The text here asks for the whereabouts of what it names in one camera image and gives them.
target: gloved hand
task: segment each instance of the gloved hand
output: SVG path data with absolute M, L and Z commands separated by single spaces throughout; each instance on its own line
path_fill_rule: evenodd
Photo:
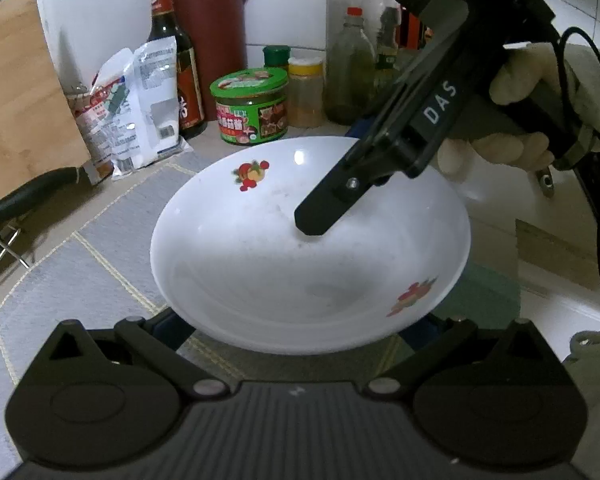
M 580 119 L 600 132 L 600 66 L 588 46 L 568 44 L 565 49 L 570 101 Z M 498 105 L 521 101 L 540 80 L 560 94 L 558 65 L 549 43 L 531 44 L 512 51 L 509 60 L 491 82 L 490 96 Z M 438 166 L 452 174 L 462 166 L 470 146 L 493 164 L 507 164 L 525 171 L 537 171 L 554 161 L 548 151 L 549 139 L 542 132 L 514 136 L 493 133 L 470 144 L 462 139 L 446 139 L 438 150 Z

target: green lid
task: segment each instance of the green lid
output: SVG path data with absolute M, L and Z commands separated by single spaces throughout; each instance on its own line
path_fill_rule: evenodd
M 267 45 L 264 52 L 264 66 L 287 66 L 291 47 L 286 45 Z
M 286 71 L 281 68 L 248 68 L 216 79 L 210 89 L 214 97 L 249 97 L 271 92 L 286 82 Z

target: ribbed black surface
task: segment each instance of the ribbed black surface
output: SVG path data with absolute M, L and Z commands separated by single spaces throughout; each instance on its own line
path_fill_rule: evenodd
M 103 472 L 26 463 L 11 480 L 582 480 L 570 466 L 521 475 L 453 464 L 398 404 L 350 383 L 244 383 L 195 405 L 178 431 L 136 462 Z

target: wooden cutting board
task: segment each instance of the wooden cutting board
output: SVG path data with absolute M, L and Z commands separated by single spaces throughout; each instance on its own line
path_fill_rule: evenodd
M 42 173 L 87 160 L 36 0 L 0 2 L 0 199 Z

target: black cable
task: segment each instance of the black cable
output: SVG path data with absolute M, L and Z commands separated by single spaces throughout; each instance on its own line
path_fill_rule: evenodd
M 558 62 L 558 79 L 560 81 L 560 93 L 562 94 L 562 110 L 564 113 L 564 121 L 565 124 L 571 124 L 571 118 L 575 115 L 575 111 L 571 106 L 571 102 L 569 101 L 569 83 L 567 79 L 567 71 L 564 64 L 564 51 L 567 45 L 567 40 L 573 35 L 577 34 L 584 38 L 589 46 L 593 50 L 593 53 L 596 55 L 598 59 L 598 63 L 600 64 L 600 51 L 596 47 L 596 44 L 589 37 L 589 35 L 582 29 L 578 27 L 569 27 L 564 31 L 564 34 L 560 37 L 560 41 L 556 45 L 554 43 L 555 57 Z M 600 133 L 594 131 L 594 135 L 597 139 L 600 140 Z M 597 221 L 597 229 L 596 229 L 596 259 L 598 262 L 598 275 L 600 277 L 600 221 Z

